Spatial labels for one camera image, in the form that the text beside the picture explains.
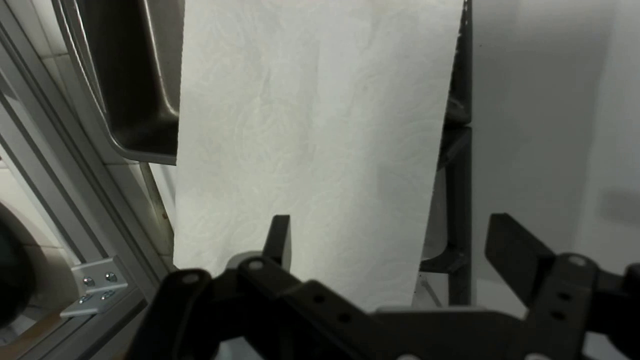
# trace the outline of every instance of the white paper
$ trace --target white paper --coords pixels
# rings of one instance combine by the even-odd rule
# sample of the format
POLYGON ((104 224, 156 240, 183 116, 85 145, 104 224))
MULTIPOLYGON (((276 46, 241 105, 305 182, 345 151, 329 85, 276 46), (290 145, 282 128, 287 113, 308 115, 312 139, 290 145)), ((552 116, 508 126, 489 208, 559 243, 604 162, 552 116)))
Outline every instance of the white paper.
POLYGON ((212 275, 293 216, 293 273, 408 307, 462 0, 189 0, 178 267, 212 275))

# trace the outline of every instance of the black mechanical part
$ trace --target black mechanical part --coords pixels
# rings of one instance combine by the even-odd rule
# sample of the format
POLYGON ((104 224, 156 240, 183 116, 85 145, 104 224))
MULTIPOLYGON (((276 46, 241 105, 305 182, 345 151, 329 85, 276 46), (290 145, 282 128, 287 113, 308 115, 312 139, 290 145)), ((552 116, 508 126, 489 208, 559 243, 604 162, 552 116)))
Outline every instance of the black mechanical part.
POLYGON ((37 244, 30 233, 0 205, 0 326, 11 324, 37 291, 29 244, 37 244))
POLYGON ((579 255, 554 257, 510 216, 492 219, 489 258, 530 309, 525 320, 487 310, 367 315, 287 273, 287 243, 289 220, 276 219, 262 257, 215 280, 172 275, 129 358, 215 358, 225 341, 243 336, 267 360, 574 360, 588 331, 639 356, 636 269, 622 278, 579 255))

